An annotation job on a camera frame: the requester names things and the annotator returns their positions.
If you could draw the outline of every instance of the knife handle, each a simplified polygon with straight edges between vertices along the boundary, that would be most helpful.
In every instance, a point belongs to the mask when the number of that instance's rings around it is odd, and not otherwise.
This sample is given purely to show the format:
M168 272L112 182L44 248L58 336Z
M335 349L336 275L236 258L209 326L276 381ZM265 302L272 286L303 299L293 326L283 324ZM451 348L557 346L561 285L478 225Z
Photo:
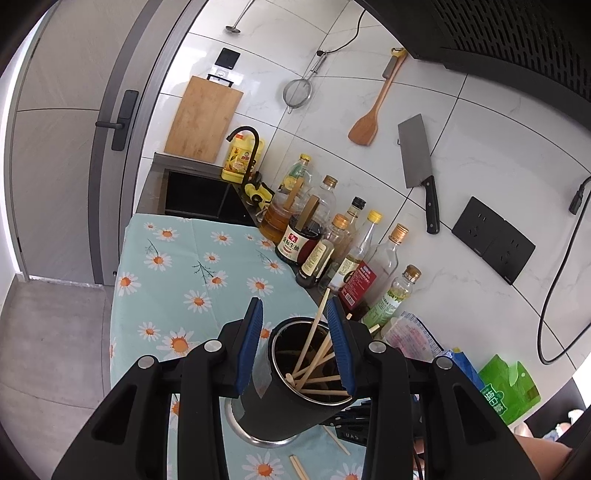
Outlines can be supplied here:
M439 233L439 203L435 188L435 177L431 175L421 182L425 187L425 214L427 217L427 233Z

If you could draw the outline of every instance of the cutting board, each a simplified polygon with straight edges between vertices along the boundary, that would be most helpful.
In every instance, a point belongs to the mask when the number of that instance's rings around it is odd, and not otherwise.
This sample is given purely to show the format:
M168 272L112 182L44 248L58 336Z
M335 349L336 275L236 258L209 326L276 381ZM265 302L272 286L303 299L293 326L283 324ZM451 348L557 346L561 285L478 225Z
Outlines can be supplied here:
M170 128L164 152L213 163L242 92L191 77Z

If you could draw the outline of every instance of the kitchen knife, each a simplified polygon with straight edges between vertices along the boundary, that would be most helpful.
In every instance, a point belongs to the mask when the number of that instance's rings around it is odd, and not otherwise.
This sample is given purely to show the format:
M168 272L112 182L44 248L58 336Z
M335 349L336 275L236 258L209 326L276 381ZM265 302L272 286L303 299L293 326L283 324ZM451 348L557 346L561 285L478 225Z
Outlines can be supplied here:
M421 114L398 124L398 138L406 186L408 189L419 185L425 187L427 233L433 235L439 233L439 203L427 134Z

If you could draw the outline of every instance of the floral tablecloth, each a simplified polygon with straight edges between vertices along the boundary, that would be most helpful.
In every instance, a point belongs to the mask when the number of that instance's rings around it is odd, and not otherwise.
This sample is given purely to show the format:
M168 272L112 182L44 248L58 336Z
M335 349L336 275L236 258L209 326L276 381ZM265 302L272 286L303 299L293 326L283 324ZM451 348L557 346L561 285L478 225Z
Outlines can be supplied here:
M241 319L253 296L264 304L259 349L286 318L311 316L317 307L274 245L256 228L136 214L125 234L111 316L111 384L142 355L185 356L217 338L226 322ZM179 398L173 397L168 478L176 479ZM297 455L312 480L361 480L365 448L345 443L346 455L320 426L278 449L254 447L234 434L222 411L232 480L297 480ZM199 477L199 465L194 466Z

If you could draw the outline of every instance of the green bag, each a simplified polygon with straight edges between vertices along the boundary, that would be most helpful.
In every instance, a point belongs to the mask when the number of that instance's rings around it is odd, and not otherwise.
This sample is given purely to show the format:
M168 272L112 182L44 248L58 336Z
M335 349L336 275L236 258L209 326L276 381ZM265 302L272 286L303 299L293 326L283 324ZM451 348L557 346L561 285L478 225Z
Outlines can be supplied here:
M495 355L478 373L485 384L480 391L506 425L513 423L540 400L540 392L525 367L508 366Z

